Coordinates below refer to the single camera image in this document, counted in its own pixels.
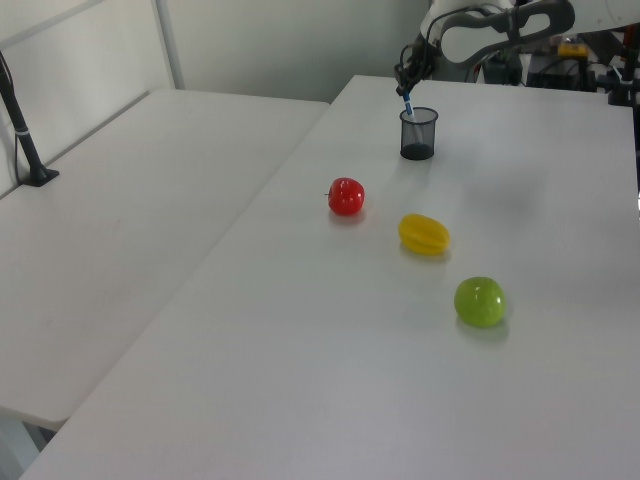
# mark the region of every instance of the wire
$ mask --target wire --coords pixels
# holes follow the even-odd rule
[[[13,172],[16,176],[16,185],[19,187],[22,185],[20,181],[20,175],[18,174],[18,134],[14,135],[14,150],[13,150]]]
[[[462,13],[462,12],[466,12],[467,10],[469,10],[469,7],[464,7],[464,8],[458,8],[457,10],[452,10],[450,12],[447,13],[443,13],[442,15],[436,17],[430,24],[429,24],[429,28],[427,29],[427,34],[424,37],[424,52],[422,54],[422,65],[425,65],[427,63],[427,53],[429,51],[429,37],[431,36],[431,29],[433,28],[433,25],[438,21],[438,20],[442,20],[444,17],[448,17],[449,15],[453,15],[456,13]],[[406,73],[406,70],[404,68],[404,53],[407,51],[408,48],[410,48],[411,45],[405,45],[405,47],[402,49],[402,51],[400,52],[400,68],[402,69],[402,73],[403,75],[405,75],[410,82],[413,82],[415,80],[417,80],[419,77],[424,75],[424,71],[419,71],[417,75],[415,75],[414,77],[409,77]]]
[[[9,70],[9,65],[7,65],[7,61],[4,59],[4,55],[0,50],[0,63],[2,63],[2,68],[5,72],[7,72],[7,77],[9,77],[9,83],[11,84],[11,90],[13,90],[13,77],[11,76],[11,70]]]
[[[7,65],[7,61],[5,60],[4,55],[2,54],[2,51],[0,51],[0,64],[2,64],[2,69],[6,72],[7,77],[9,78],[9,83],[11,84],[11,91],[15,92],[14,86],[13,86],[13,77],[11,76],[11,70],[9,69],[9,65]],[[18,174],[18,134],[17,133],[13,136],[13,143],[14,143],[13,172],[14,172],[14,175],[16,176],[16,184],[17,186],[20,186],[22,185],[22,182],[20,181],[20,175]]]

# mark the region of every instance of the green apple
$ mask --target green apple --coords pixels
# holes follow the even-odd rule
[[[502,288],[488,277],[463,281],[453,301],[460,320],[478,328],[493,327],[504,316],[506,302]]]

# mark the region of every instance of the toy fruit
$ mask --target toy fruit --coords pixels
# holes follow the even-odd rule
[[[504,292],[498,282],[487,277],[463,281],[453,300],[460,320],[479,328],[493,327],[502,320],[506,308]]]
[[[336,178],[328,196],[329,208],[336,215],[355,215],[364,204],[364,187],[353,178]]]
[[[433,218],[411,213],[398,225],[400,240],[414,253],[439,255],[449,248],[449,231]]]

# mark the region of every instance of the black cable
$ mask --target black cable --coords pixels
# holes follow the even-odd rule
[[[5,73],[7,74],[7,77],[9,78],[9,83],[11,84],[11,90],[15,92],[14,86],[13,86],[13,77],[11,76],[11,70],[9,69],[9,65],[7,65],[7,61],[5,60],[4,55],[2,54],[2,51],[0,51],[0,64],[2,64],[2,69],[5,71]],[[14,175],[16,176],[16,185],[19,187],[20,185],[22,185],[22,182],[20,181],[20,175],[18,175],[18,134],[17,133],[13,136],[13,142],[14,142],[13,172],[14,172]]]
[[[4,55],[0,50],[0,63],[2,63],[2,68],[5,72],[7,72],[7,77],[9,77],[9,83],[11,84],[11,89],[13,90],[13,77],[11,76],[11,70],[9,70],[9,65],[7,65],[7,61],[4,59]]]
[[[469,7],[464,7],[464,8],[458,8],[457,10],[452,10],[450,12],[447,13],[443,13],[442,15],[436,17],[430,24],[429,24],[429,28],[427,29],[427,34],[424,37],[424,52],[422,54],[422,65],[425,65],[427,63],[427,52],[429,51],[429,37],[431,36],[431,29],[433,28],[433,25],[438,21],[438,20],[442,20],[444,17],[448,17],[449,15],[453,15],[455,13],[462,13],[462,12],[466,12],[467,10],[469,10]],[[422,77],[424,75],[424,71],[418,72],[418,74],[415,77],[409,77],[406,73],[406,70],[404,68],[404,53],[407,51],[407,49],[410,47],[410,45],[405,45],[405,47],[402,49],[402,51],[400,52],[400,68],[402,69],[402,74],[407,77],[407,79],[410,82],[413,82],[415,80],[417,80],[419,77]]]
[[[14,150],[13,150],[13,172],[16,176],[16,185],[19,187],[22,185],[20,181],[20,175],[18,175],[18,134],[14,135]]]

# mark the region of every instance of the cup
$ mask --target cup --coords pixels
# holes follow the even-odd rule
[[[400,155],[408,160],[426,160],[433,157],[437,119],[438,112],[432,108],[416,107],[413,109],[413,115],[403,110],[400,114]]]

